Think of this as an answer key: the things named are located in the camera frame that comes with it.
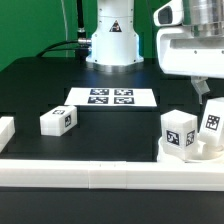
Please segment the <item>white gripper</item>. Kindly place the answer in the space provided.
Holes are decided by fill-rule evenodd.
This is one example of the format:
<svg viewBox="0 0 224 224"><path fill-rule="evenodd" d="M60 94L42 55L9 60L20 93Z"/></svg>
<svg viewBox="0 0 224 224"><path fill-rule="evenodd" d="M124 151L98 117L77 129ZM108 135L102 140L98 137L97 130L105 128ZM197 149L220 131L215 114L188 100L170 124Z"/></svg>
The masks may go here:
<svg viewBox="0 0 224 224"><path fill-rule="evenodd" d="M207 77L224 79L224 36L197 38L189 27L161 28L156 44L162 71L192 76L191 84L199 103L210 92Z"/></svg>

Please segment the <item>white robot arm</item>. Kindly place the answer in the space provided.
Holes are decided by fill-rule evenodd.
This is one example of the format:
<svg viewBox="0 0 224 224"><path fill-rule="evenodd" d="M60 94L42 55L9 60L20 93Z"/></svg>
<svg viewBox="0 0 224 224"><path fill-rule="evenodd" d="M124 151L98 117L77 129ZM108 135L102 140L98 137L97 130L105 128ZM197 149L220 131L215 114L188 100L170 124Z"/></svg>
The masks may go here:
<svg viewBox="0 0 224 224"><path fill-rule="evenodd" d="M98 26L87 64L105 72L139 66L134 0L97 0ZM186 75L199 95L206 79L224 79L224 0L170 0L153 14L158 63L166 74Z"/></svg>

